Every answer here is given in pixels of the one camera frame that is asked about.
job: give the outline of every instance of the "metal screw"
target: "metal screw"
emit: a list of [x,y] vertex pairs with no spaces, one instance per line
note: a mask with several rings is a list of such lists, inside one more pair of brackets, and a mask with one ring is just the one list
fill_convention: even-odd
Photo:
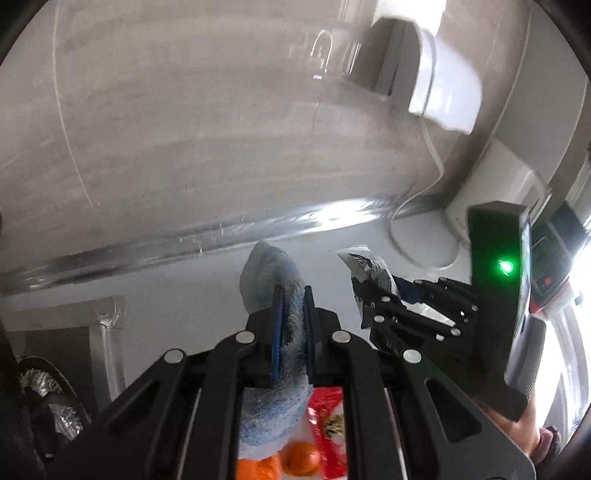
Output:
[[402,354],[402,358],[404,358],[409,364],[417,364],[423,358],[420,352],[416,350],[405,350]]
[[332,338],[337,343],[347,343],[351,340],[351,334],[349,332],[345,332],[344,330],[337,330],[333,332]]
[[179,364],[183,361],[183,358],[183,351],[177,348],[173,348],[164,354],[164,361],[168,364]]
[[236,341],[238,343],[243,343],[244,345],[248,345],[255,341],[255,334],[249,332],[248,330],[243,330],[236,334]]

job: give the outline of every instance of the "gray wall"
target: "gray wall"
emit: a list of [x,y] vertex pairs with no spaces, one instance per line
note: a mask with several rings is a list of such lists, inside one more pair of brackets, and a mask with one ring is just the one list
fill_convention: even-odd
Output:
[[546,182],[570,144],[586,85],[572,49],[535,5],[523,66],[496,136]]

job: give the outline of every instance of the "person's hand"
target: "person's hand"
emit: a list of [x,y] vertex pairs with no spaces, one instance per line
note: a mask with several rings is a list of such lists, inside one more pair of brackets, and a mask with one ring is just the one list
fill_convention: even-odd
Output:
[[486,407],[482,407],[482,410],[526,455],[531,456],[540,442],[540,430],[535,425],[535,392],[519,421],[510,421]]

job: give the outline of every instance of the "plastic bag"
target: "plastic bag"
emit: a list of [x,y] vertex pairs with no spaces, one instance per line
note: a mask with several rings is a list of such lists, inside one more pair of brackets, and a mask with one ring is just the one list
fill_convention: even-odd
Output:
[[320,449],[326,480],[347,475],[343,389],[315,388],[307,408],[314,441]]

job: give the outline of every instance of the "white cable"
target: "white cable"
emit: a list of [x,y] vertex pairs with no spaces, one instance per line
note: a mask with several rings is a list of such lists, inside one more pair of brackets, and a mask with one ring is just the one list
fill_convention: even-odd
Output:
[[423,116],[421,116],[421,118],[420,118],[420,124],[421,124],[421,133],[423,135],[423,140],[425,142],[425,146],[429,150],[429,153],[431,154],[431,157],[433,159],[433,162],[437,166],[437,170],[439,171],[439,175],[437,176],[437,178],[435,179],[435,181],[432,182],[432,184],[427,185],[422,190],[419,190],[417,193],[415,193],[414,195],[412,195],[409,198],[407,198],[404,202],[402,202],[394,210],[394,212],[392,213],[392,216],[390,217],[390,225],[389,225],[389,228],[388,228],[388,235],[390,237],[390,241],[394,245],[394,248],[396,248],[396,250],[398,250],[398,253],[400,255],[402,255],[402,257],[404,257],[404,259],[408,263],[410,263],[411,265],[413,265],[413,266],[415,266],[417,268],[422,268],[424,270],[436,270],[436,271],[437,270],[445,270],[446,268],[452,267],[457,262],[457,259],[460,256],[460,241],[457,242],[457,245],[456,245],[456,255],[454,256],[454,258],[453,258],[453,260],[451,262],[449,262],[449,263],[447,263],[445,265],[426,266],[426,265],[422,265],[419,262],[417,262],[411,255],[409,255],[404,250],[404,248],[402,248],[402,246],[396,240],[396,237],[394,236],[394,231],[393,231],[394,220],[396,219],[396,216],[400,212],[400,210],[402,210],[404,208],[404,206],[408,202],[414,200],[419,195],[422,195],[427,190],[430,190],[431,188],[433,188],[435,186],[435,184],[437,182],[439,182],[439,180],[441,180],[443,178],[443,175],[445,174],[445,167],[443,166],[443,162],[441,161],[441,157],[439,156],[439,153],[437,153],[437,149],[435,148],[435,145],[433,145],[433,141],[431,140],[431,136],[429,136],[429,132],[427,130],[427,125],[425,123],[425,118]]

